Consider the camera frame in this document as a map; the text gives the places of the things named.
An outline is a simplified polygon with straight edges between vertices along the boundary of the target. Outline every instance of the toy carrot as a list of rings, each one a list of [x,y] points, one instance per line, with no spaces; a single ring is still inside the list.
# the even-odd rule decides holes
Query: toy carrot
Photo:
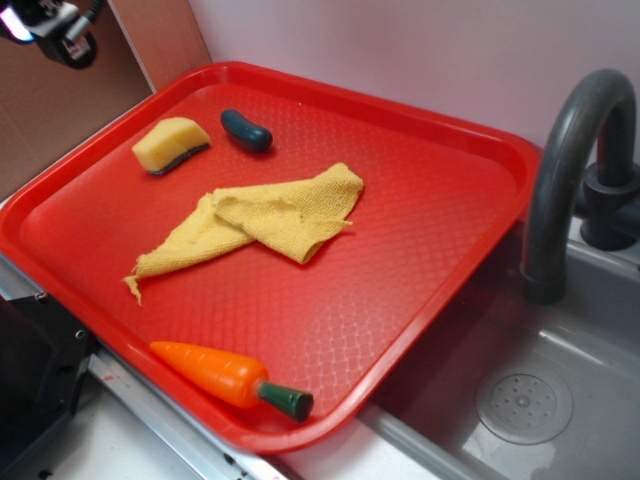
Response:
[[[253,358],[188,343],[149,346],[180,374],[231,405],[251,408],[265,401],[298,422],[313,408],[313,395],[270,383],[265,366]]]

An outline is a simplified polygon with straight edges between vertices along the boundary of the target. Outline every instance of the gray faucet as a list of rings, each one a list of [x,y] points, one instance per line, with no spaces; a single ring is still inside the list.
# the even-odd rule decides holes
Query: gray faucet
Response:
[[[619,250],[640,238],[635,131],[633,86],[618,71],[588,75],[567,99],[545,147],[525,227],[521,271],[532,302],[547,305],[565,294],[573,213],[584,218],[581,235],[596,248]],[[585,172],[596,139],[597,161]]]

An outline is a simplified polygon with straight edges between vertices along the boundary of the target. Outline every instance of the sink basin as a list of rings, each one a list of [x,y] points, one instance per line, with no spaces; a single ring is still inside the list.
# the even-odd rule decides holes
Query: sink basin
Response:
[[[521,293],[522,226],[372,398],[372,428],[442,478],[637,478],[640,272],[570,242],[567,295]]]

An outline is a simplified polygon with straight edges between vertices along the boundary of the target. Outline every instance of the white wall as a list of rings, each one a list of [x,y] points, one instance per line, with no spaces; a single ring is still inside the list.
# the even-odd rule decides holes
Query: white wall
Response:
[[[571,89],[593,70],[621,70],[640,95],[640,0],[190,4],[213,61],[340,85],[538,145]]]

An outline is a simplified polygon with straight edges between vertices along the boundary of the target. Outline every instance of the drain strainer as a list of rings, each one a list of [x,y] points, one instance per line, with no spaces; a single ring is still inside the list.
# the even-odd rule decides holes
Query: drain strainer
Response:
[[[557,436],[573,412],[571,393],[554,372],[519,363],[487,377],[476,394],[482,423],[496,436],[534,445]]]

